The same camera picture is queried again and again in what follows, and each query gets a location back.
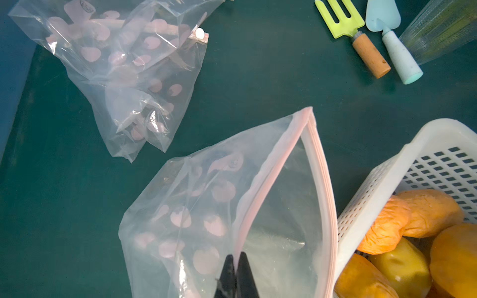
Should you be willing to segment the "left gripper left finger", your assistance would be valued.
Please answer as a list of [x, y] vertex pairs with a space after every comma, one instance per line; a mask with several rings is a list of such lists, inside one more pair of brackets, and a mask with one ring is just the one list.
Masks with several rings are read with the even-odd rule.
[[227, 255], [222, 267], [221, 275], [216, 283], [214, 298], [236, 297], [236, 271], [233, 255]]

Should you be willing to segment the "clear zipper bag pink zipper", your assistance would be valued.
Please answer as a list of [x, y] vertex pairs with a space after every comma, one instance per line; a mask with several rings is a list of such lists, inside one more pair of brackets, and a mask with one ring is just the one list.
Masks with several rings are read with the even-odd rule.
[[247, 255], [262, 298], [330, 298], [337, 217], [313, 109], [167, 161], [119, 226], [135, 298], [211, 298]]

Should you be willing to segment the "large orange potato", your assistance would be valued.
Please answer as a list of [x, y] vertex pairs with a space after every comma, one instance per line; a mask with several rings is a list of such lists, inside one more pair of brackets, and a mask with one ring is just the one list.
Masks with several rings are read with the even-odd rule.
[[477, 226], [463, 223], [442, 231], [432, 244], [430, 270], [438, 292], [452, 298], [475, 298]]

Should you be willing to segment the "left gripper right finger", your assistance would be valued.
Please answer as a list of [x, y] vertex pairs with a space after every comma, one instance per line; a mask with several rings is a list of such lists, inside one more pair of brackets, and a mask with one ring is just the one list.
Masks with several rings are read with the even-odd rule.
[[259, 293], [253, 278], [247, 254], [242, 252], [238, 260], [236, 271], [236, 297], [237, 298], [259, 298]]

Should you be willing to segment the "yellow green potato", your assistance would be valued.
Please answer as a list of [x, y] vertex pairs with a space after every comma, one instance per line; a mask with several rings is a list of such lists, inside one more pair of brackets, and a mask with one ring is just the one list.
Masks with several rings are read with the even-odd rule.
[[424, 298], [432, 278], [426, 257], [410, 241], [402, 238], [396, 248], [371, 255], [371, 263], [388, 279], [400, 298]]

